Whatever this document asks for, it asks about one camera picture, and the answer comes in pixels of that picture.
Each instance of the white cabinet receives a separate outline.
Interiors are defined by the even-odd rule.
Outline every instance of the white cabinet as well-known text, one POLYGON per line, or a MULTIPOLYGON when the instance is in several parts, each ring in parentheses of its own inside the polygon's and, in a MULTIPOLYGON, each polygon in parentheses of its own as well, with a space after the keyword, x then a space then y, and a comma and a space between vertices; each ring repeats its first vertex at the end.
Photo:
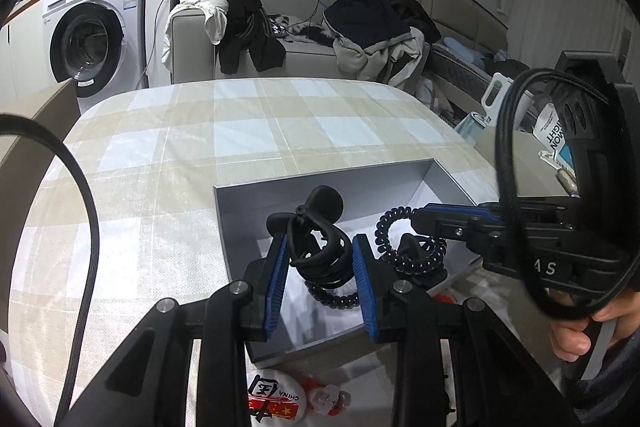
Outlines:
POLYGON ((44 51, 42 3, 39 1, 29 6, 8 24, 11 67, 18 100, 55 84, 47 74, 49 57, 44 51))
POLYGON ((9 26, 0 29, 0 110, 15 103, 18 98, 14 86, 14 73, 9 53, 9 26))

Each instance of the round badge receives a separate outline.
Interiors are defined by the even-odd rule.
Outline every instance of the round badge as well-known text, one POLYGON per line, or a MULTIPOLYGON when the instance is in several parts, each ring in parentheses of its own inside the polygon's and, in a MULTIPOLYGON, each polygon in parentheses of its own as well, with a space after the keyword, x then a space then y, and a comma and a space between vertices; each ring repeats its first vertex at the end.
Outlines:
POLYGON ((294 425, 305 415, 306 395, 293 378, 273 369, 257 369, 246 375, 252 425, 294 425))

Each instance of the blue pillow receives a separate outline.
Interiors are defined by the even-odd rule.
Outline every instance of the blue pillow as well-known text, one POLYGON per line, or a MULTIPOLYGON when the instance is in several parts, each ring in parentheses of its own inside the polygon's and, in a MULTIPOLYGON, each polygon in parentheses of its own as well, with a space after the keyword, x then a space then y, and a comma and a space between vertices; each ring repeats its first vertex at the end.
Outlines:
POLYGON ((473 64, 476 68, 480 68, 482 71, 484 71, 484 62, 482 61, 484 55, 482 55, 480 52, 467 48, 464 44, 461 44, 453 37, 444 37, 442 41, 444 42, 444 45, 452 51, 453 54, 462 58, 462 60, 466 60, 467 62, 473 64))

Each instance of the washing machine door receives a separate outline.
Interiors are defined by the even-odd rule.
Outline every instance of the washing machine door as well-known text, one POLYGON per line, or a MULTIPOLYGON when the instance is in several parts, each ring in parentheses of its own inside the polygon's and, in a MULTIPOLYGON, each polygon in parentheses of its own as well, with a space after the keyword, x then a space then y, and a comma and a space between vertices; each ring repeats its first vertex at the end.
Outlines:
POLYGON ((78 83, 78 98, 98 93, 113 78, 122 53, 122 26, 113 10, 93 2, 72 7, 59 20, 49 58, 58 82, 78 83))

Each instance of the washing machine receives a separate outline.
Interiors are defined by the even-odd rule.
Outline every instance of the washing machine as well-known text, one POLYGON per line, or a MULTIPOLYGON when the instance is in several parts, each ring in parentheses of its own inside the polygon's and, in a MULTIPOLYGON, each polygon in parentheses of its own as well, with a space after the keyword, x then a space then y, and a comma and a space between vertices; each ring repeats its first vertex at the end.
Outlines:
POLYGON ((148 87, 144 0, 44 0, 44 52, 56 82, 76 83, 80 111, 148 87))

